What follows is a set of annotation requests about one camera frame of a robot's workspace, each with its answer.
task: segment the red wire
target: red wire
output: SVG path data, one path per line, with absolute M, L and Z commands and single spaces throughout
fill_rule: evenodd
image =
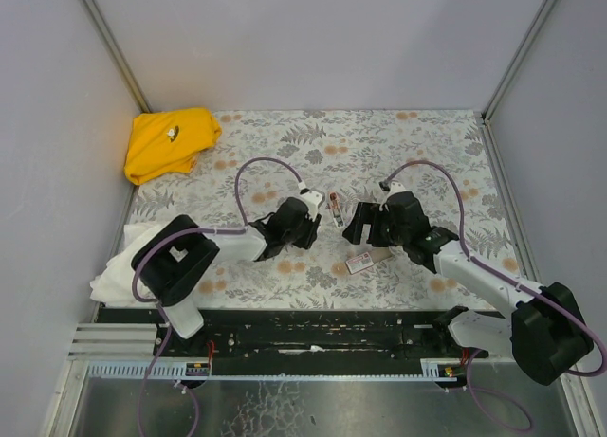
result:
M 460 366 L 464 366 L 466 361 L 468 361 L 469 352 L 467 348 L 462 349 L 462 359 L 459 361 Z
M 210 340 L 209 342 L 207 342 L 207 347 L 209 347 L 209 369 L 211 369 L 212 354 L 215 352 L 215 343 Z

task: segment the white cloth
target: white cloth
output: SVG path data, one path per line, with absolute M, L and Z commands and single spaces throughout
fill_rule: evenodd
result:
M 123 251 L 112 257 L 105 271 L 91 281 L 91 300 L 100 301 L 110 307 L 126 307 L 139 304 L 133 297 L 131 284 L 135 271 L 131 261 L 166 224 L 141 222 L 124 226 Z M 138 292 L 143 298 L 153 298 L 152 292 L 138 281 Z

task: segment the black mount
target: black mount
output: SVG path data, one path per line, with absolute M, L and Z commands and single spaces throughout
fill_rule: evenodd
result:
M 385 183 L 380 183 L 385 190 Z M 440 248 L 459 237 L 442 227 L 430 225 L 419 200 L 409 192 L 391 195 L 385 204 L 359 202 L 354 218 L 343 231 L 353 245 L 360 244 L 362 229 L 370 225 L 367 243 L 373 247 L 402 246 L 409 259 L 436 273 L 434 255 Z
M 542 295 L 584 322 L 576 299 L 563 284 L 542 287 Z M 510 340 L 517 364 L 541 385 L 550 385 L 594 347 L 578 326 L 537 298 L 517 305 Z
M 319 214 L 315 220 L 310 219 L 307 205 L 294 197 L 288 197 L 264 222 L 266 219 L 267 216 L 250 223 L 264 236 L 267 243 L 258 262 L 277 256 L 287 245 L 309 249 L 316 241 L 321 223 Z
M 145 245 L 131 261 L 136 269 L 150 249 L 170 235 L 198 225 L 187 215 L 177 216 Z M 202 233 L 185 235 L 163 247 L 141 271 L 141 281 L 152 290 L 163 307 L 182 301 L 196 287 L 219 247 Z

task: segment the floral tablecloth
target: floral tablecloth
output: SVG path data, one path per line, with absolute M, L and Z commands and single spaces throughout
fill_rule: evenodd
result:
M 169 221 L 187 213 L 202 227 L 242 223 L 233 196 L 240 165 L 273 156 L 292 165 L 310 188 L 336 191 L 346 222 L 358 201 L 378 201 L 378 181 L 398 165 L 426 158 L 444 165 L 466 205 L 470 245 L 516 271 L 504 210 L 471 111 L 229 111 L 216 112 L 217 145 L 201 153 L 190 175 L 166 174 L 138 189 L 131 223 Z M 400 175 L 433 224 L 456 231 L 458 210 L 439 172 L 413 166 Z M 279 165 L 257 162 L 243 174 L 249 220 L 276 210 L 297 183 Z M 341 237 L 322 209 L 318 240 L 309 251 L 289 248 L 266 262 L 214 264 L 197 286 L 200 307 L 449 309 L 489 306 L 453 280 L 412 264 L 401 252 L 350 275 L 344 261 L 369 250 Z

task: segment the floral pattern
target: floral pattern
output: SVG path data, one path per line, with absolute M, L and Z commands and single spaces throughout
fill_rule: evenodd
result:
M 511 271 L 518 266 L 505 214 L 471 111 L 230 111 L 215 114 L 223 134 L 200 154 L 192 173 L 166 174 L 138 189 L 131 223 L 169 221 L 189 214 L 202 227 L 242 224 L 234 176 L 247 160 L 286 160 L 310 188 L 340 196 L 346 223 L 358 201 L 379 201 L 378 182 L 418 158 L 444 165 L 465 200 L 471 247 Z M 434 169 L 413 165 L 398 179 L 421 200 L 433 224 L 457 230 L 458 209 L 449 184 Z M 277 164 L 257 162 L 241 180 L 249 220 L 276 210 L 297 183 Z M 200 307 L 449 309 L 488 305 L 453 280 L 412 264 L 402 251 L 350 275 L 347 258 L 370 250 L 351 246 L 328 209 L 310 250 L 285 249 L 259 263 L 213 264 L 197 287 Z

